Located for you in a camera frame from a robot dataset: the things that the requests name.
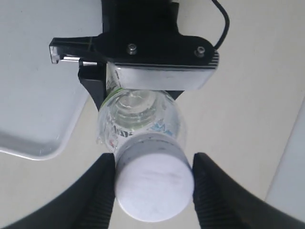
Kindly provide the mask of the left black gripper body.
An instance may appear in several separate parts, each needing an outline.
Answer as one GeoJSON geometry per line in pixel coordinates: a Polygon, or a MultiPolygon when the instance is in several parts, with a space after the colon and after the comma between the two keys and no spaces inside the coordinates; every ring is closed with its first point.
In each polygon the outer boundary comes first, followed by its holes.
{"type": "Polygon", "coordinates": [[[132,68],[215,69],[219,53],[204,38],[179,32],[179,4],[170,0],[104,0],[98,36],[53,38],[53,64],[71,58],[132,68]]]}

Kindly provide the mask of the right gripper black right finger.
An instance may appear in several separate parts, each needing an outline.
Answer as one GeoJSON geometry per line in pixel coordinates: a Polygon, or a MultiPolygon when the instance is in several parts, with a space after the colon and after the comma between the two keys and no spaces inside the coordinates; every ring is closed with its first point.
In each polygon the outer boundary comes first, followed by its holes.
{"type": "Polygon", "coordinates": [[[207,154],[193,157],[193,203],[202,229],[303,229],[228,176],[207,154]]]}

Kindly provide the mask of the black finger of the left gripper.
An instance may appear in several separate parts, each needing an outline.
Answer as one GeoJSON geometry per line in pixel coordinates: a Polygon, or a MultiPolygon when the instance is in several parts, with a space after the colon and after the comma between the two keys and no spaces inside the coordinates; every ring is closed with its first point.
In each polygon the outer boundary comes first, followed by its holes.
{"type": "Polygon", "coordinates": [[[166,91],[167,98],[170,101],[176,101],[176,99],[183,93],[184,91],[166,91]]]}
{"type": "Polygon", "coordinates": [[[79,62],[78,78],[99,111],[106,98],[106,64],[79,62]]]}

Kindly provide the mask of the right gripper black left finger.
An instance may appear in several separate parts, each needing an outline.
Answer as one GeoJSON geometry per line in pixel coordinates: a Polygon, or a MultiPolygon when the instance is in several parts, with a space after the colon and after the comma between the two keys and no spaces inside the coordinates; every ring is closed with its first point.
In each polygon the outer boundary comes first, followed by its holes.
{"type": "Polygon", "coordinates": [[[102,154],[67,190],[9,229],[107,229],[113,211],[115,159],[102,154]]]}

